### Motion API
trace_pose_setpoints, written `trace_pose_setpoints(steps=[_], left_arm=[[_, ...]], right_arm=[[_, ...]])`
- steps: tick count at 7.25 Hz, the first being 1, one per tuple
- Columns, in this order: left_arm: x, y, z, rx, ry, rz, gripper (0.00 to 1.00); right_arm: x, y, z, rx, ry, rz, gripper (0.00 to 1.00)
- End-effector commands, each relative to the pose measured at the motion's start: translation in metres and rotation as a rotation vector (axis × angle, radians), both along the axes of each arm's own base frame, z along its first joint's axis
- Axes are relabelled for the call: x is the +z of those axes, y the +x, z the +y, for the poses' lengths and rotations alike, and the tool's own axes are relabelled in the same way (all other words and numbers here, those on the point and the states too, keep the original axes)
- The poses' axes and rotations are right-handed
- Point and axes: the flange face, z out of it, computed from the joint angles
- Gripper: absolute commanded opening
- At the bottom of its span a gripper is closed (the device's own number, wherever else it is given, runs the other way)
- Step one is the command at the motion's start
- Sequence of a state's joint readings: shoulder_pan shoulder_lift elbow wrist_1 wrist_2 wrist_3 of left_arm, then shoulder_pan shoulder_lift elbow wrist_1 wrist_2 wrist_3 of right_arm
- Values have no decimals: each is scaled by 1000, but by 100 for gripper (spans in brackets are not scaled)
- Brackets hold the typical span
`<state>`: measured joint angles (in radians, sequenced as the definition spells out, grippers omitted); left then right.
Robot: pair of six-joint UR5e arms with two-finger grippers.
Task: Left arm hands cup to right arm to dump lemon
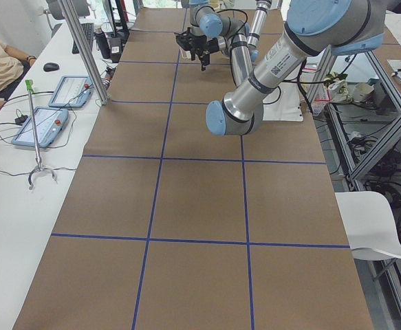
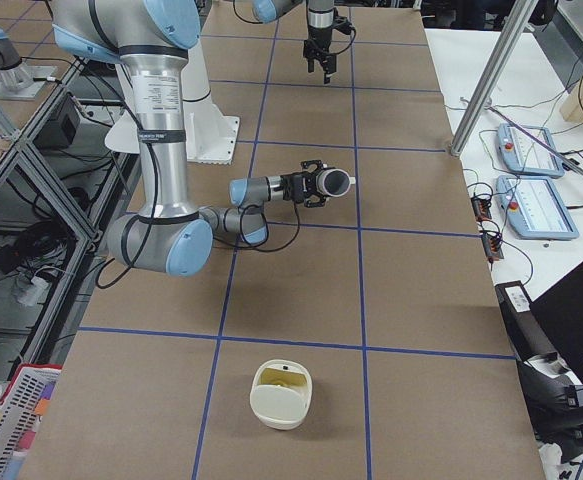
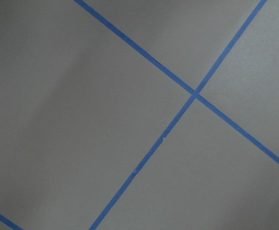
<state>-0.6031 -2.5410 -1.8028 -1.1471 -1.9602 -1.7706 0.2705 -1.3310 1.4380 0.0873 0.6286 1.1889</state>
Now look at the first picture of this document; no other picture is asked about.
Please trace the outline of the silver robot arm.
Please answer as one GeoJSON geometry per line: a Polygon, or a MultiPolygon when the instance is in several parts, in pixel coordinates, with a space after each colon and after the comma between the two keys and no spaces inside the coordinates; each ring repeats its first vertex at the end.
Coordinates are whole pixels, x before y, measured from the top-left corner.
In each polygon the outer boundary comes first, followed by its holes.
{"type": "Polygon", "coordinates": [[[225,47],[221,51],[226,57],[230,57],[231,43],[237,41],[237,35],[244,35],[246,42],[248,44],[248,49],[250,52],[250,59],[252,62],[257,60],[259,52],[257,46],[260,39],[260,34],[263,29],[265,20],[268,15],[268,11],[271,8],[271,1],[256,1],[257,8],[254,14],[254,18],[251,24],[248,24],[247,19],[243,21],[236,20],[230,25],[230,31],[227,32],[223,38],[225,41],[225,47]]]}
{"type": "Polygon", "coordinates": [[[270,1],[258,1],[251,25],[214,11],[207,1],[189,1],[190,25],[176,36],[192,59],[209,64],[223,51],[230,57],[236,89],[206,110],[206,125],[215,135],[246,135],[263,119],[263,101],[303,61],[326,47],[332,54],[368,52],[383,41],[388,1],[292,1],[281,38],[256,67],[256,47],[270,1]]]}

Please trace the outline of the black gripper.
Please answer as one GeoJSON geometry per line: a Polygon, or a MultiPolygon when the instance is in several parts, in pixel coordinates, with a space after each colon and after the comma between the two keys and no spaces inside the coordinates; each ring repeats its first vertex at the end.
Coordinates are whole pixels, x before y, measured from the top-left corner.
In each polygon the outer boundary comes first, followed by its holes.
{"type": "Polygon", "coordinates": [[[185,51],[190,52],[192,61],[196,59],[196,55],[200,55],[201,70],[205,71],[206,67],[210,65],[210,53],[207,45],[208,37],[206,35],[197,36],[188,32],[185,36],[185,41],[185,51]]]}

